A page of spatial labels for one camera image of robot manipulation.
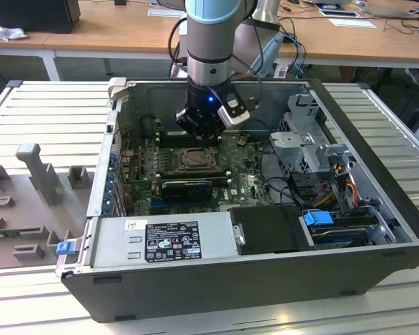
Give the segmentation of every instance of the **power supply label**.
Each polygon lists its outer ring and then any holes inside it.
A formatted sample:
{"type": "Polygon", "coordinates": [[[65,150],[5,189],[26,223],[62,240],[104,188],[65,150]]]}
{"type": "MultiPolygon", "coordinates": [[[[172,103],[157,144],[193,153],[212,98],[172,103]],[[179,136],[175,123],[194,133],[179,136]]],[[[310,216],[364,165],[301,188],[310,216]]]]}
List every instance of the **power supply label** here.
{"type": "Polygon", "coordinates": [[[197,221],[146,225],[146,262],[202,258],[197,221]]]}

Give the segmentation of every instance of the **wooden desk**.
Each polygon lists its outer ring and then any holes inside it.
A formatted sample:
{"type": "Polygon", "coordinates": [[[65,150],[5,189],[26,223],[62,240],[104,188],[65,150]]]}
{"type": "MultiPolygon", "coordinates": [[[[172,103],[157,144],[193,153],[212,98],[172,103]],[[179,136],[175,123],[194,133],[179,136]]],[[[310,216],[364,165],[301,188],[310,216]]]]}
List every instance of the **wooden desk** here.
{"type": "MultiPolygon", "coordinates": [[[[412,8],[416,3],[402,0],[369,0],[369,4],[412,8]]],[[[298,13],[287,0],[282,4],[292,13],[280,11],[284,17],[297,17],[298,39],[307,49],[306,64],[338,66],[371,66],[419,68],[419,33],[404,35],[394,29],[383,31],[385,20],[373,20],[377,29],[336,27],[328,19],[302,19],[321,16],[316,11],[298,13]]],[[[167,39],[176,17],[147,16],[148,4],[128,3],[115,6],[112,1],[94,3],[80,0],[81,18],[71,34],[29,33],[26,40],[0,41],[0,54],[41,57],[51,80],[59,80],[54,58],[91,57],[108,59],[169,59],[167,39]]],[[[407,23],[419,26],[418,21],[407,23]]],[[[399,20],[391,20],[396,27],[399,20]]],[[[288,20],[285,28],[291,31],[288,20]]],[[[278,61],[288,64],[295,56],[293,45],[283,45],[278,61]]]]}
{"type": "MultiPolygon", "coordinates": [[[[413,9],[413,3],[402,0],[369,0],[369,5],[382,5],[389,7],[413,9]]],[[[310,4],[301,2],[304,8],[310,4]]],[[[280,17],[295,17],[298,40],[304,44],[307,50],[307,64],[325,65],[350,65],[350,66],[375,66],[375,67],[419,67],[419,33],[404,35],[396,29],[384,31],[385,19],[369,19],[377,26],[371,28],[336,27],[328,19],[311,19],[304,17],[322,17],[318,11],[296,13],[296,7],[290,7],[292,12],[280,11],[280,17]]],[[[405,24],[419,27],[419,21],[406,20],[405,24]]],[[[289,20],[282,20],[287,31],[292,31],[289,20]]],[[[388,20],[403,31],[409,31],[401,25],[401,20],[388,20]]],[[[289,53],[295,55],[293,45],[285,45],[281,48],[280,57],[288,57],[289,53]]]]}
{"type": "Polygon", "coordinates": [[[176,17],[148,16],[147,3],[115,6],[112,1],[80,1],[81,17],[71,34],[52,33],[46,49],[166,53],[176,17]]]}

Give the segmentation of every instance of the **paper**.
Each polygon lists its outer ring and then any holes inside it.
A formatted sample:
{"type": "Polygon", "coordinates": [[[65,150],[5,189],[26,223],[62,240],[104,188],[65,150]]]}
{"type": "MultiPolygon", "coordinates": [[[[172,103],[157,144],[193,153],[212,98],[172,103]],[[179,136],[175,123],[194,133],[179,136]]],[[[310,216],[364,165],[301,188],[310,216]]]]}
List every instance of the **paper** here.
{"type": "Polygon", "coordinates": [[[370,21],[329,19],[338,27],[377,28],[370,21]]]}
{"type": "Polygon", "coordinates": [[[0,27],[0,40],[8,42],[8,40],[15,40],[18,38],[25,38],[28,35],[25,34],[21,28],[5,28],[0,27]]]}
{"type": "Polygon", "coordinates": [[[184,11],[177,9],[150,8],[147,11],[147,14],[148,16],[181,17],[184,14],[184,11]]]}

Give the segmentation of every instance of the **metal bracket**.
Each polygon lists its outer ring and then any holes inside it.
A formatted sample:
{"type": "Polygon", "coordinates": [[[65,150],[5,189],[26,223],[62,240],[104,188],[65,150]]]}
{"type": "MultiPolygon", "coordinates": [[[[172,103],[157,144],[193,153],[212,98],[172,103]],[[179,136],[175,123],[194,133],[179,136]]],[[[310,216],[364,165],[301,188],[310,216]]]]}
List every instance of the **metal bracket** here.
{"type": "Polygon", "coordinates": [[[127,89],[129,85],[127,78],[115,77],[109,80],[107,92],[109,93],[109,99],[112,101],[118,100],[128,95],[127,89]]]}
{"type": "Polygon", "coordinates": [[[319,162],[319,168],[328,168],[330,156],[343,156],[349,153],[345,144],[320,145],[316,148],[315,154],[319,162]]]}

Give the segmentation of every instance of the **blue latch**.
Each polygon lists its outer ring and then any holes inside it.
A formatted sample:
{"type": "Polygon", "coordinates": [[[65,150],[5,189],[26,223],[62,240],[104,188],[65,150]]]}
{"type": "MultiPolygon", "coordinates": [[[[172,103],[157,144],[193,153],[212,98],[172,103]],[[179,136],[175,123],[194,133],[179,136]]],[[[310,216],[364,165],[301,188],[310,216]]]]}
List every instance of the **blue latch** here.
{"type": "Polygon", "coordinates": [[[74,241],[64,241],[57,244],[56,254],[57,255],[74,255],[75,254],[74,241]]]}
{"type": "Polygon", "coordinates": [[[310,211],[303,218],[306,225],[332,225],[334,223],[328,211],[310,211]]]}

